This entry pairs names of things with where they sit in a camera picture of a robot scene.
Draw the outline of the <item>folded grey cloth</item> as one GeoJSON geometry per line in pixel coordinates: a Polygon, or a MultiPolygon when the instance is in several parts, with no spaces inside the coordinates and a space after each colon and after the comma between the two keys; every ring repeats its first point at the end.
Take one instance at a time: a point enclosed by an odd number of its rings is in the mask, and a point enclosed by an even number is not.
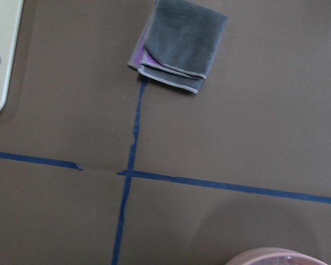
{"type": "Polygon", "coordinates": [[[139,74],[197,94],[228,17],[189,1],[156,1],[127,63],[139,74]]]}

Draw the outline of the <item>pink bowl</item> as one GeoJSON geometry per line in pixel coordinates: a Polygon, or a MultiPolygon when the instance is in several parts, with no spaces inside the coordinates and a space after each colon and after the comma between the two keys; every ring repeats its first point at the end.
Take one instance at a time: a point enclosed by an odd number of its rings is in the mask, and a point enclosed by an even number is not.
{"type": "Polygon", "coordinates": [[[263,247],[245,251],[231,260],[227,265],[247,265],[247,264],[321,264],[324,261],[314,257],[284,248],[263,247]]]}

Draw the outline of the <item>cream bear tray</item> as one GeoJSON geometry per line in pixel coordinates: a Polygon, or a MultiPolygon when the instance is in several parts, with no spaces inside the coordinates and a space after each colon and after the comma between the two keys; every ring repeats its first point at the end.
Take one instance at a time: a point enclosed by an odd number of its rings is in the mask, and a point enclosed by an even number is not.
{"type": "Polygon", "coordinates": [[[7,99],[23,4],[23,0],[0,1],[0,111],[7,99]]]}

